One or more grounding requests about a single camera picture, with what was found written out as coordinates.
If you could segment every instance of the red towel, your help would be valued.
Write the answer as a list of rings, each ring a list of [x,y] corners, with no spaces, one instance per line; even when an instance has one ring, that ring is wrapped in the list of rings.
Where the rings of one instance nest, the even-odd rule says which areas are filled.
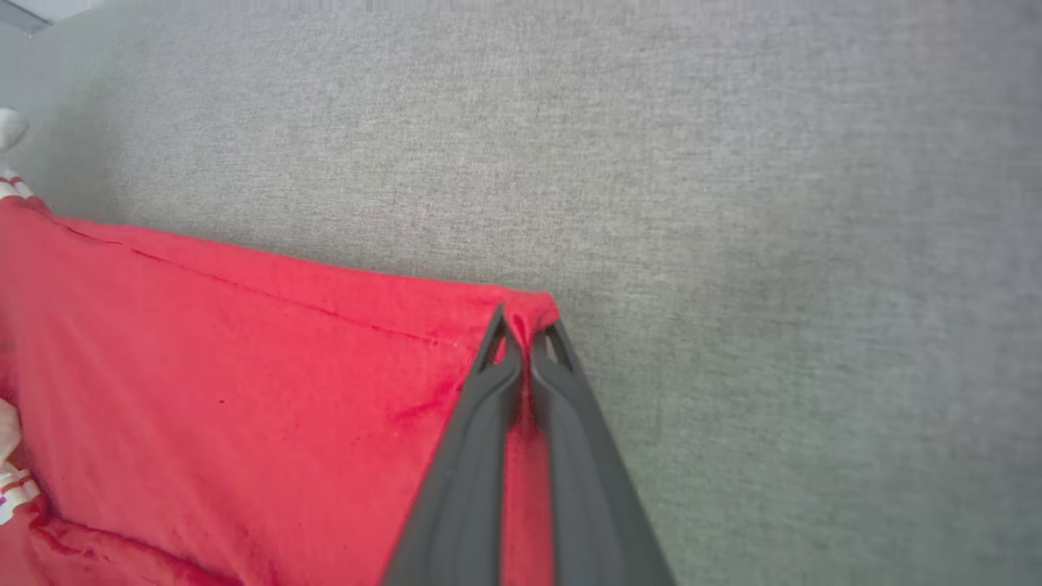
[[[0,200],[0,283],[13,459],[44,492],[0,526],[9,584],[376,584],[496,307],[523,348],[557,317],[545,293],[101,225],[36,198]],[[549,584],[526,406],[502,576]]]

